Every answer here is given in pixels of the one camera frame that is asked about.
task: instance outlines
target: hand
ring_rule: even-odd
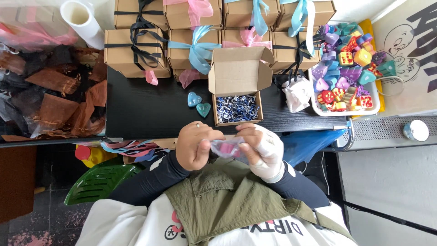
[[[200,121],[184,126],[176,143],[176,159],[187,171],[199,170],[206,165],[212,140],[225,140],[219,130],[213,130]]]
[[[281,180],[285,166],[284,143],[275,133],[264,127],[245,123],[236,127],[237,137],[243,137],[245,143],[239,145],[240,150],[249,161],[250,170],[267,183]]]

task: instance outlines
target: small tin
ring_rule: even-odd
[[[428,126],[418,119],[405,124],[403,132],[407,138],[420,142],[426,141],[430,135]]]

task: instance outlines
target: white paper roll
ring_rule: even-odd
[[[61,5],[61,16],[89,47],[104,48],[105,34],[85,4],[75,0],[66,1]]]

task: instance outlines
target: blue plastic bag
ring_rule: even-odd
[[[347,132],[344,130],[302,131],[282,136],[284,160],[292,167],[301,162],[309,162],[319,150],[333,143]]]

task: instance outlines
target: black table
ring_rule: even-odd
[[[106,137],[124,140],[177,137],[183,126],[196,120],[224,134],[236,133],[235,126],[215,127],[212,110],[204,119],[195,107],[189,108],[187,96],[191,91],[212,105],[206,80],[194,81],[186,89],[174,78],[159,79],[158,86],[154,86],[144,78],[125,78],[108,67]],[[274,84],[261,91],[261,99],[264,121],[259,124],[273,132],[332,130],[346,125],[346,117],[321,117],[311,107],[290,113],[285,94]]]

